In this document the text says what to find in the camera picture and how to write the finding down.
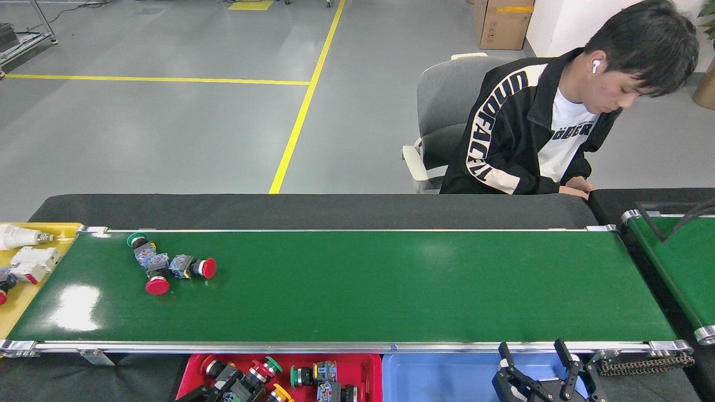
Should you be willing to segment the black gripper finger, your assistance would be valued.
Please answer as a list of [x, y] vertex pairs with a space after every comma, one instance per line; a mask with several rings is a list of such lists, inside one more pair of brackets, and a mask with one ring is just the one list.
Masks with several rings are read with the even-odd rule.
[[539, 381], [516, 369], [506, 342], [498, 346], [500, 369], [491, 384], [500, 401], [550, 401], [551, 394]]
[[[565, 380], [561, 381], [559, 387], [559, 400], [562, 401], [609, 401], [605, 389], [601, 384], [598, 371], [595, 365], [588, 363], [584, 366], [578, 356], [570, 353], [562, 338], [556, 339], [554, 349], [559, 357], [564, 368], [567, 369]], [[575, 392], [575, 384], [579, 377], [585, 387], [587, 387], [588, 396], [583, 398]]]
[[176, 401], [221, 401], [227, 390], [224, 386], [208, 387], [205, 385], [199, 386], [183, 395]]
[[258, 401], [265, 395], [266, 377], [243, 377], [237, 381], [237, 401]]

